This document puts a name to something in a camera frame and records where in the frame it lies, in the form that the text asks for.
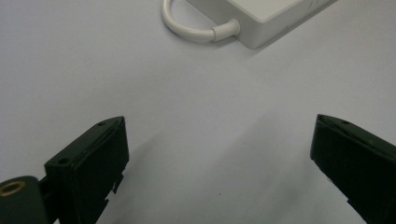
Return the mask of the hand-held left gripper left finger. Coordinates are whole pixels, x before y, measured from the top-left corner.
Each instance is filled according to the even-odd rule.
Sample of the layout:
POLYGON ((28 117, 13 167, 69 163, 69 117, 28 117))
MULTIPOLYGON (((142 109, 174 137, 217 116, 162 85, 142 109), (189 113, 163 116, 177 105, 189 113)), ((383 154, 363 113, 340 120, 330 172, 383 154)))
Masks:
POLYGON ((129 161, 125 118, 93 125, 45 163, 62 224, 95 224, 129 161))

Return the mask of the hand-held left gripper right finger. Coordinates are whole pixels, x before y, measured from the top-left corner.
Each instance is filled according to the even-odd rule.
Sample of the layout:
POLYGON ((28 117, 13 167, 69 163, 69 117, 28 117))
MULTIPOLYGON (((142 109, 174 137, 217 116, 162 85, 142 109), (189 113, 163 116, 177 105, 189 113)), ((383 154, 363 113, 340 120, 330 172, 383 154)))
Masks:
POLYGON ((349 121, 319 115, 310 158, 367 224, 396 224, 396 146, 349 121))

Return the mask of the white power adapter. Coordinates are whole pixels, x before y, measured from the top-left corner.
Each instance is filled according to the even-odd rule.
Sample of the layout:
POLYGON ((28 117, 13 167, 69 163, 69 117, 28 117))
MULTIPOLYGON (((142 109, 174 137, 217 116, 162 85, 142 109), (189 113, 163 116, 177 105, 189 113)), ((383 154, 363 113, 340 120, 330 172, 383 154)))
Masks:
POLYGON ((249 49, 267 46, 337 0, 187 0, 216 25, 231 19, 249 49))

